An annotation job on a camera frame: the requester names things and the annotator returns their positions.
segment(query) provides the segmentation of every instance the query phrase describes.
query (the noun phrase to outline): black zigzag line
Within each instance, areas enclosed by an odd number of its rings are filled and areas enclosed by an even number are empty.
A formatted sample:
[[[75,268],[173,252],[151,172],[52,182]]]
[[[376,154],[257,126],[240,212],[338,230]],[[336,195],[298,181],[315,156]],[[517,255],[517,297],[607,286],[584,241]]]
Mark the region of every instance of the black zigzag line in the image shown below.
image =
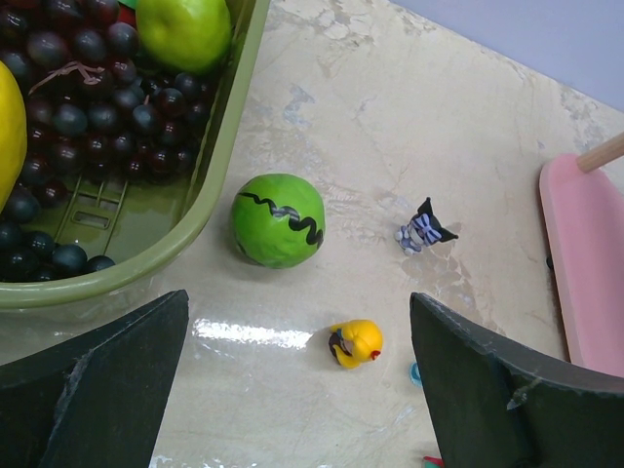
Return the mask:
[[[257,205],[263,205],[263,204],[268,205],[269,211],[271,212],[271,215],[273,217],[288,216],[289,228],[292,229],[293,231],[298,232],[298,231],[307,229],[309,227],[310,230],[305,236],[305,242],[307,245],[314,246],[316,244],[317,249],[318,249],[323,244],[323,229],[317,230],[316,221],[314,220],[314,218],[308,216],[308,217],[305,217],[304,219],[301,219],[301,216],[299,215],[298,211],[295,210],[293,207],[278,208],[275,202],[271,200],[270,198],[263,198],[260,200],[260,197],[258,197],[254,193],[242,192],[242,193],[239,193],[239,195],[241,197],[247,197],[247,198],[253,199],[253,201]]]

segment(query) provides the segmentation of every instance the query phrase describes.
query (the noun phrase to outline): green basket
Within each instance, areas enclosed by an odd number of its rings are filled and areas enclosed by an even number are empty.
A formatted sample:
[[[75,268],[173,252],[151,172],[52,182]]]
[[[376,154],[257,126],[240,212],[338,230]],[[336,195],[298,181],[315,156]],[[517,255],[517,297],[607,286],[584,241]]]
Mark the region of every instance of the green basket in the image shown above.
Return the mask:
[[[133,296],[145,292],[149,278],[193,242],[225,180],[269,1],[227,0],[233,50],[192,176],[166,186],[93,185],[79,177],[68,187],[72,195],[64,207],[44,211],[27,226],[55,235],[61,244],[77,243],[89,257],[106,254],[117,265],[50,283],[0,283],[0,312],[68,319],[91,317],[104,307],[133,306]],[[70,302],[75,304],[68,313]]]

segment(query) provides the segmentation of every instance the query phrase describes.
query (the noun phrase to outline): wooden stick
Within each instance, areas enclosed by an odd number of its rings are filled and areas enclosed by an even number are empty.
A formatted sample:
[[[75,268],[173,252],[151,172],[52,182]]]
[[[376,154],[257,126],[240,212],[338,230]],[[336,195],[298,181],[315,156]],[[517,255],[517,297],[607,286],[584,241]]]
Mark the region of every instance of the wooden stick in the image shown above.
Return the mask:
[[[624,134],[614,136],[600,146],[589,150],[587,153],[576,158],[576,165],[584,173],[604,166],[606,163],[616,160],[624,155]]]

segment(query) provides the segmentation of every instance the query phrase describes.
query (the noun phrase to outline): lemon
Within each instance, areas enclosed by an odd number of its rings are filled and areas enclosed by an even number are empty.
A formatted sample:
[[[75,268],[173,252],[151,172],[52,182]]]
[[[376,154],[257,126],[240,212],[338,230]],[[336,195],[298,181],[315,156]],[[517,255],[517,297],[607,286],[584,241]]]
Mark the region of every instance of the lemon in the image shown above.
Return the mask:
[[[0,211],[26,157],[26,109],[18,82],[0,61]]]
[[[215,67],[232,42],[225,0],[138,0],[136,29],[155,59],[198,75]]]

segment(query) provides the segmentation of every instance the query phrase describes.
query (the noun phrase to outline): light purple background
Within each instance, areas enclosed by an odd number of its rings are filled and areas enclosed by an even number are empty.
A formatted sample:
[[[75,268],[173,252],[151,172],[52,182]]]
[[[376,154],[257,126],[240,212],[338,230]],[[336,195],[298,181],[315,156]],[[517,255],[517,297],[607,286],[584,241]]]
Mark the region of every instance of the light purple background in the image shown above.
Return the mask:
[[[624,0],[393,0],[624,111]]]

